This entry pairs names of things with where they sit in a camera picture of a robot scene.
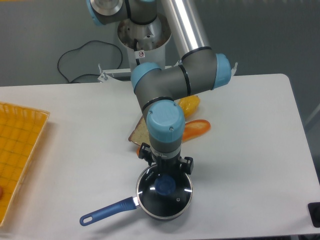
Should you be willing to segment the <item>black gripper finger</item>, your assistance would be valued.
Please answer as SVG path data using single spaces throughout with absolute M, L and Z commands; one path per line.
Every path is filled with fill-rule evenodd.
M 194 159 L 192 157 L 186 156 L 181 159 L 181 171 L 191 175 L 194 168 Z
M 150 145 L 148 145 L 145 142 L 143 142 L 141 144 L 140 149 L 138 151 L 138 158 L 145 160 L 148 163 L 148 165 L 153 164 L 153 158 L 152 158 L 152 152 L 151 152 Z

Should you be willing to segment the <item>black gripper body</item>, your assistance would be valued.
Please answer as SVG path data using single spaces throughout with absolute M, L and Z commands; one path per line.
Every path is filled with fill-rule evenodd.
M 181 163 L 181 151 L 156 153 L 151 151 L 151 159 L 154 164 L 150 170 L 160 175 L 179 176 L 183 173 Z

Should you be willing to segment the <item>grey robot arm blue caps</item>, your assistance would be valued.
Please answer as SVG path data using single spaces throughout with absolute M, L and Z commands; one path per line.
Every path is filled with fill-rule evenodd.
M 97 25 L 119 22 L 118 38 L 135 52 L 153 51 L 166 44 L 163 28 L 174 39 L 180 62 L 159 65 L 158 57 L 134 59 L 130 81 L 149 133 L 139 158 L 156 164 L 160 173 L 191 174 L 193 159 L 181 156 L 185 129 L 183 110 L 176 100 L 214 90 L 229 83 L 227 57 L 214 53 L 193 0 L 164 0 L 164 21 L 154 0 L 89 0 Z

